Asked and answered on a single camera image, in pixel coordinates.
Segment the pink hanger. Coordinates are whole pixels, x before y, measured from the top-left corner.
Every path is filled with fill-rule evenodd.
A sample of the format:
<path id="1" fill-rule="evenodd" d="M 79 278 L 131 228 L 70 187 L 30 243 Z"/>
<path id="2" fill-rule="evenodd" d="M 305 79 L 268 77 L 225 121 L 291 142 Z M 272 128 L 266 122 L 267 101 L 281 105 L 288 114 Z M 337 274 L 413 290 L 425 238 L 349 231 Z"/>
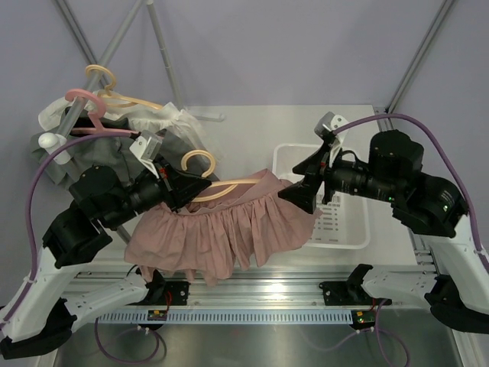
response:
<path id="1" fill-rule="evenodd" d="M 140 132 L 135 132 L 132 130 L 124 130 L 117 128 L 106 128 L 101 122 L 101 118 L 106 113 L 106 104 L 101 98 L 95 94 L 84 90 L 84 89 L 70 89 L 66 92 L 65 100 L 68 102 L 74 102 L 76 98 L 82 98 L 87 101 L 91 101 L 95 105 L 95 109 L 88 112 L 89 120 L 92 123 L 92 127 L 83 128 L 71 128 L 71 135 L 93 135 L 101 133 L 119 133 L 123 136 L 128 136 L 130 138 L 136 138 L 140 135 Z"/>

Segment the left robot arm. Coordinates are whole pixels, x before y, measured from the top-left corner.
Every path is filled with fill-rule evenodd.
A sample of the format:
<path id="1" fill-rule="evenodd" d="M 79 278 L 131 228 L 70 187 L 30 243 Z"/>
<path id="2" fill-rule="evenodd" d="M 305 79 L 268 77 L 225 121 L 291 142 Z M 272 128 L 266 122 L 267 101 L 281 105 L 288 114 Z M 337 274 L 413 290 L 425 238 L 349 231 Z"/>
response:
<path id="1" fill-rule="evenodd" d="M 166 281 L 157 271 L 144 279 L 141 270 L 78 297 L 64 297 L 67 285 L 104 247 L 107 233 L 158 204 L 176 212 L 211 182 L 161 164 L 156 173 L 142 171 L 125 186 L 108 166 L 81 174 L 69 192 L 70 207 L 50 224 L 42 238 L 35 275 L 4 307 L 1 341 L 4 359 L 42 356 L 62 346 L 81 326 L 128 304 L 157 304 L 166 299 Z"/>

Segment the pink skirt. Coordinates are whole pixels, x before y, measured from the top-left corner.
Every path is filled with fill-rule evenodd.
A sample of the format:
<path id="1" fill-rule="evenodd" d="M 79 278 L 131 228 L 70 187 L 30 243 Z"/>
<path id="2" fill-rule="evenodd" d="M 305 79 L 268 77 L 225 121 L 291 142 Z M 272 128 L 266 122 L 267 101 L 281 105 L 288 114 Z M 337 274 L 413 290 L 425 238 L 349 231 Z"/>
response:
<path id="1" fill-rule="evenodd" d="M 236 265 L 265 265 L 275 253 L 301 248 L 312 237 L 321 211 L 308 214 L 278 197 L 290 185 L 263 169 L 252 185 L 173 212 L 162 203 L 144 213 L 125 249 L 125 261 L 138 265 L 147 281 L 158 269 L 201 274 L 209 286 L 232 276 Z"/>

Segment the beige hanger front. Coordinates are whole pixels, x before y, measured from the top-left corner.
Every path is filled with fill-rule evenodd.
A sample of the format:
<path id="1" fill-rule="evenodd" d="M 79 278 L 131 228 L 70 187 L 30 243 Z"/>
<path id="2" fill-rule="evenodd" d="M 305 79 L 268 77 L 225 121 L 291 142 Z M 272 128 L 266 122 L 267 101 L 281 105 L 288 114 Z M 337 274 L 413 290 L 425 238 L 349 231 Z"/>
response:
<path id="1" fill-rule="evenodd" d="M 214 156 L 211 153 L 209 153 L 208 151 L 197 149 L 197 150 L 192 150 L 192 151 L 185 153 L 182 156 L 182 159 L 180 161 L 181 168 L 184 171 L 187 171 L 188 160 L 190 158 L 195 157 L 195 156 L 203 156 L 203 157 L 207 158 L 207 160 L 209 161 L 209 168 L 202 173 L 202 177 L 207 178 L 210 174 L 212 174 L 214 172 L 215 167 L 216 167 L 216 160 L 215 160 Z M 210 195 L 205 195 L 205 196 L 202 196 L 200 194 L 193 199 L 193 202 L 194 203 L 204 203 L 204 202 L 209 202 L 212 200 L 217 200 L 217 199 L 231 193 L 239 185 L 253 185 L 253 184 L 257 184 L 259 181 L 260 181 L 259 178 L 213 181 L 213 182 L 211 182 L 210 188 L 214 189 L 217 187 L 223 187 L 223 190 L 221 190 L 219 192 L 214 192 Z"/>

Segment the grey skirt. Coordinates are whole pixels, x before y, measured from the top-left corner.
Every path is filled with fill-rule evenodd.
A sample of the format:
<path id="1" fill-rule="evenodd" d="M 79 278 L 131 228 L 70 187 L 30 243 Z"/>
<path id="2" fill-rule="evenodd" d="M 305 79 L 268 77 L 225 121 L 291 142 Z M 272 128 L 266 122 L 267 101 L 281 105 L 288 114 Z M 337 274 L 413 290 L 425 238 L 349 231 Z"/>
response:
<path id="1" fill-rule="evenodd" d="M 115 121 L 102 119 L 102 124 L 107 128 L 128 128 L 140 132 L 147 130 L 159 135 L 164 140 L 160 152 L 175 168 L 180 168 L 183 155 L 189 151 L 208 151 L 216 161 L 221 155 L 217 145 L 206 135 L 200 123 L 188 114 L 181 113 L 169 119 L 143 119 L 142 121 L 128 118 L 119 118 Z M 40 164 L 46 159 L 48 153 L 39 147 L 39 137 L 40 134 L 37 134 L 31 138 L 30 149 L 31 157 Z M 123 184 L 132 184 L 144 167 L 129 151 L 131 144 L 132 140 L 129 138 L 100 138 L 79 143 L 67 149 L 67 152 L 72 158 L 70 162 L 79 172 L 95 165 L 104 165 L 114 169 Z M 190 158 L 188 171 L 201 174 L 209 166 L 208 162 L 209 160 L 203 156 Z M 69 174 L 55 161 L 49 163 L 44 173 L 54 184 L 66 190 L 74 183 Z"/>

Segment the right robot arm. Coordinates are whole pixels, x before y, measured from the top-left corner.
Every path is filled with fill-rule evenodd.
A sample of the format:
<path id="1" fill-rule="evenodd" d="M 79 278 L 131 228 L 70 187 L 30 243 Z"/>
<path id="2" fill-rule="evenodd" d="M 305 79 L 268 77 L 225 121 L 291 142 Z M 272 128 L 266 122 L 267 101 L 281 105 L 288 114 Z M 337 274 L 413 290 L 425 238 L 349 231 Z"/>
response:
<path id="1" fill-rule="evenodd" d="M 367 161 L 334 154 L 334 136 L 293 169 L 301 180 L 278 195 L 313 213 L 317 193 L 323 203 L 345 193 L 388 203 L 392 216 L 430 247 L 442 266 L 439 275 L 399 274 L 358 265 L 343 281 L 321 283 L 326 304 L 368 305 L 400 301 L 426 308 L 459 332 L 488 332 L 487 256 L 476 249 L 468 201 L 450 181 L 423 173 L 423 146 L 397 130 L 377 133 Z"/>

